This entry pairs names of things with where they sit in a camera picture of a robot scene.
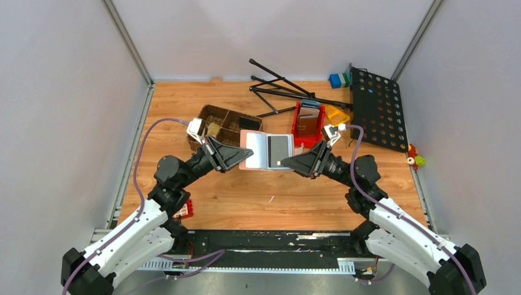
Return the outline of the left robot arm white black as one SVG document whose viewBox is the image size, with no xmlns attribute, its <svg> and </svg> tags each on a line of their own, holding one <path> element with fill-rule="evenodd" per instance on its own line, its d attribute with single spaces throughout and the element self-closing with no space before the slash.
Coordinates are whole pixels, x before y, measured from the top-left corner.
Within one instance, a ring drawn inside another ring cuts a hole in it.
<svg viewBox="0 0 521 295">
<path fill-rule="evenodd" d="M 63 294 L 112 294 L 154 257 L 183 253 L 187 229 L 173 216 L 190 197 L 185 187 L 212 170 L 225 173 L 253 154 L 209 136 L 187 161 L 173 155 L 161 158 L 157 183 L 136 211 L 96 243 L 82 251 L 71 248 L 63 256 Z"/>
</svg>

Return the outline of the black credit card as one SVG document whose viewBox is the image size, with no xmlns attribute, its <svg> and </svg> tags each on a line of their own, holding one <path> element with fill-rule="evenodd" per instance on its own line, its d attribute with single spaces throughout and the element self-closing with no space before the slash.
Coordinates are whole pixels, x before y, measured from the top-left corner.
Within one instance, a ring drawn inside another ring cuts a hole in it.
<svg viewBox="0 0 521 295">
<path fill-rule="evenodd" d="M 281 161 L 290 156 L 289 137 L 286 135 L 268 136 L 268 167 L 280 168 Z"/>
</svg>

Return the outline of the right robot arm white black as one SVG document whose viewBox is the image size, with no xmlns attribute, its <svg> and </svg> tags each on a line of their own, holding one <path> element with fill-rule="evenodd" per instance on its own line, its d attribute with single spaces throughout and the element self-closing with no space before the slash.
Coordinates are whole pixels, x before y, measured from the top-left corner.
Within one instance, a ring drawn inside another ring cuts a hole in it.
<svg viewBox="0 0 521 295">
<path fill-rule="evenodd" d="M 389 260 L 421 281 L 430 294 L 479 294 L 486 287 L 478 251 L 469 244 L 454 244 L 406 213 L 378 187 L 374 156 L 353 156 L 347 163 L 321 141 L 281 163 L 303 177 L 324 175 L 348 186 L 348 205 L 365 218 L 352 233 L 354 254 Z"/>
</svg>

